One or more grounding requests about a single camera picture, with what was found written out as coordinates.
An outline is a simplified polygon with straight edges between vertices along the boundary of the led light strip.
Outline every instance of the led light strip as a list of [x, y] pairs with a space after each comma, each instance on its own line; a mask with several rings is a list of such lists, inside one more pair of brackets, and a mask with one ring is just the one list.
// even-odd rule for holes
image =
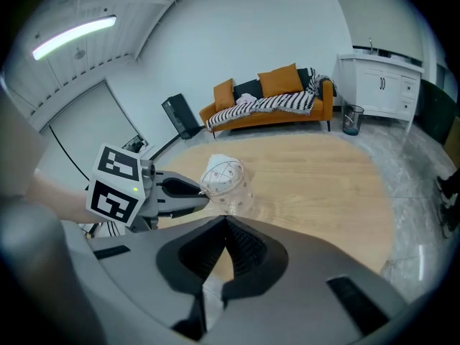
[[75, 38], [82, 37], [88, 33], [98, 31], [103, 28], [112, 27], [115, 24], [116, 17], [111, 15], [110, 17], [104, 17], [93, 20], [91, 22], [82, 24], [80, 26], [64, 31], [63, 33], [50, 38], [48, 41], [43, 42], [40, 46], [36, 47], [32, 54], [35, 60], [40, 60], [44, 56], [48, 55], [58, 47], [65, 45], [66, 43], [74, 40]]

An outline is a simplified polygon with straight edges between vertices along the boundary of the marble floor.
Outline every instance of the marble floor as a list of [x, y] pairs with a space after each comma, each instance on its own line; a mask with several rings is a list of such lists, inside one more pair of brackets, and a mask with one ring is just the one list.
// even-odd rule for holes
[[[161, 170], [185, 149], [207, 142], [322, 132], [328, 133], [325, 121], [224, 131], [217, 134], [216, 140], [203, 130], [192, 139], [173, 143], [155, 159], [155, 164]], [[406, 134], [404, 126], [397, 121], [366, 116], [359, 135], [351, 137], [341, 130], [340, 113], [334, 113], [329, 134], [365, 151], [378, 167], [395, 213], [393, 251], [381, 275], [406, 301], [414, 301], [442, 278], [459, 240], [457, 231], [448, 239], [443, 237], [436, 213], [440, 198], [433, 182], [437, 175], [443, 178], [451, 175], [455, 171], [454, 164], [443, 147], [417, 124]], [[213, 296], [219, 284], [205, 286], [205, 295]]]

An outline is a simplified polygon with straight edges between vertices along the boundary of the black pillow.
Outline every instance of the black pillow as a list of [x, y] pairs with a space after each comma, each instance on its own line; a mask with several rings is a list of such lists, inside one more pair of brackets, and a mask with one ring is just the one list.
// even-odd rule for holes
[[307, 68], [297, 69], [297, 73], [299, 73], [300, 82], [302, 83], [303, 89], [304, 90], [307, 89], [308, 84], [310, 83], [310, 78], [311, 78], [308, 74], [308, 69]]
[[233, 87], [233, 97], [235, 101], [240, 98], [243, 93], [249, 93], [257, 99], [264, 97], [262, 86], [257, 79]]

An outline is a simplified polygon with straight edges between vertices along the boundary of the trash can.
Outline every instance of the trash can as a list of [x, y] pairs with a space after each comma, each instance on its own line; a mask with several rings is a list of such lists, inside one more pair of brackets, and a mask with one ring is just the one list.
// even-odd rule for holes
[[342, 114], [344, 118], [342, 130], [345, 134], [358, 135], [359, 128], [361, 128], [361, 120], [363, 113], [364, 109], [362, 107], [350, 105], [349, 103], [344, 103], [344, 105], [342, 106]]

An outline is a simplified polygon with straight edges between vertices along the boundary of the white cabinet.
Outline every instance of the white cabinet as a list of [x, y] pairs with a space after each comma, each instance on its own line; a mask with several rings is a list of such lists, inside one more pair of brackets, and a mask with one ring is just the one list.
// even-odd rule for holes
[[340, 55], [339, 93], [364, 114], [409, 121], [417, 106], [422, 68], [376, 55]]

